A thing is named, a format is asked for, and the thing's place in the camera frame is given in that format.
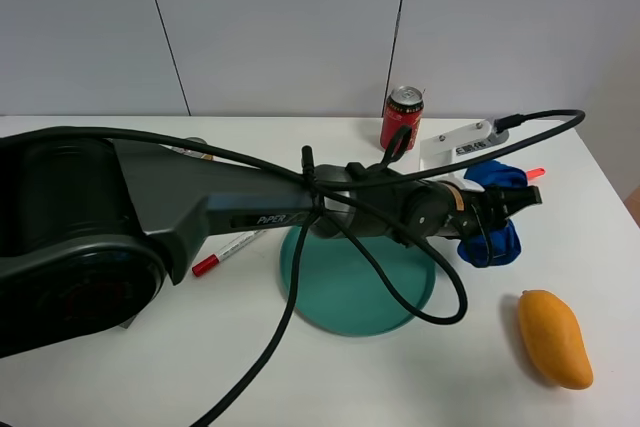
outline round plate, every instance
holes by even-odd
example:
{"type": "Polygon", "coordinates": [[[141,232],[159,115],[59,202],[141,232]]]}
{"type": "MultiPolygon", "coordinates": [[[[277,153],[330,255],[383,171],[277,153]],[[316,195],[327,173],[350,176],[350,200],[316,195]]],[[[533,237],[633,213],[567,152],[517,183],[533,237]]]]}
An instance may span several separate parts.
{"type": "MultiPolygon", "coordinates": [[[[287,293],[299,232],[299,228],[291,229],[280,251],[280,274],[287,293]]],[[[386,237],[360,241],[398,292],[422,309],[433,292],[435,262],[420,249],[407,249],[386,237]]],[[[349,240],[312,235],[307,237],[302,251],[296,307],[304,318],[322,329],[358,337],[389,332],[413,318],[349,240]]]]}

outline blue towel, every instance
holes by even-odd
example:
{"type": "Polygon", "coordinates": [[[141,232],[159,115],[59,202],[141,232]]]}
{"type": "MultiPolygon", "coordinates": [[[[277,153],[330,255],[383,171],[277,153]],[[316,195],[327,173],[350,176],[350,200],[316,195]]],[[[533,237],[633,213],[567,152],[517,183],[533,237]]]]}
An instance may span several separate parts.
{"type": "MultiPolygon", "coordinates": [[[[527,174],[522,170],[502,164],[496,160],[482,162],[469,167],[467,173],[464,174],[465,179],[472,180],[482,185],[497,185],[499,187],[526,187],[527,174]]],[[[489,237],[493,243],[493,260],[491,265],[507,265],[518,258],[522,247],[520,239],[516,233],[513,222],[507,221],[507,226],[501,230],[493,230],[489,233],[489,237]]],[[[481,265],[487,263],[487,244],[482,235],[472,237],[467,242],[469,249],[473,254],[471,257],[476,259],[481,265]]],[[[471,257],[468,255],[462,242],[458,245],[458,255],[466,262],[471,263],[471,257]]]]}

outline white table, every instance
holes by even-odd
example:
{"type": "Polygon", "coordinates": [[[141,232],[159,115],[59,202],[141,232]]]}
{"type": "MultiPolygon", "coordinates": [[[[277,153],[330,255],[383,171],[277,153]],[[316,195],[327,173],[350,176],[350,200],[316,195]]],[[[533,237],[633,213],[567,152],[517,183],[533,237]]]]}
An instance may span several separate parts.
{"type": "MultiPolygon", "coordinates": [[[[424,120],[423,138],[468,123],[424,120]]],[[[378,161],[379,119],[5,117],[0,136],[54,125],[119,126],[198,136],[298,169],[378,161]]],[[[518,139],[545,129],[530,123],[518,139]]],[[[505,159],[544,167],[544,204],[517,215],[521,257],[474,269],[441,240],[470,309],[459,324],[414,320],[382,336],[327,334],[294,317],[270,364],[215,425],[631,426],[640,418],[640,230],[573,131],[505,159]],[[576,312],[593,369],[582,392],[541,385],[523,357],[513,306],[547,289],[576,312]]],[[[417,149],[399,165],[418,167],[417,149]]],[[[166,285],[125,331],[112,329],[0,360],[0,420],[14,427],[187,426],[264,348],[284,300],[277,282],[283,230],[270,231],[201,279],[166,285]]],[[[199,259],[232,236],[211,238],[199,259]]],[[[455,307],[443,277],[427,306],[455,307]]]]}

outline white wall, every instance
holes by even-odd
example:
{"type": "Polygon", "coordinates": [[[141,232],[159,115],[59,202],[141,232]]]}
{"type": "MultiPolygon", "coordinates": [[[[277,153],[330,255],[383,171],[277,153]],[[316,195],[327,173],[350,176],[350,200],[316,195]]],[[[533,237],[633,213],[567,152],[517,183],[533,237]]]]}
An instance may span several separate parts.
{"type": "Polygon", "coordinates": [[[618,195],[626,199],[640,185],[640,28],[621,40],[589,97],[587,119],[578,132],[618,195]]]}
{"type": "Polygon", "coordinates": [[[399,0],[159,0],[194,115],[380,115],[399,0]]]}
{"type": "Polygon", "coordinates": [[[0,114],[186,107],[153,0],[0,0],[0,114]]]}
{"type": "Polygon", "coordinates": [[[640,0],[404,0],[392,83],[434,116],[580,108],[638,22],[640,0]]]}

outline red soda can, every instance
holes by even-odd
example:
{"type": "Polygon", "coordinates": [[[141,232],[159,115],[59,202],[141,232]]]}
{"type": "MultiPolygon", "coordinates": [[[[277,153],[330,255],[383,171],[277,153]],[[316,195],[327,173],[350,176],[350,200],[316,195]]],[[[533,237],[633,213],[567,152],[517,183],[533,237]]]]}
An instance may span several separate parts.
{"type": "Polygon", "coordinates": [[[407,150],[411,150],[416,143],[420,117],[424,110],[422,92],[415,87],[398,87],[394,89],[384,105],[382,116],[382,132],[380,145],[386,149],[394,134],[403,125],[411,127],[411,141],[407,150]]]}

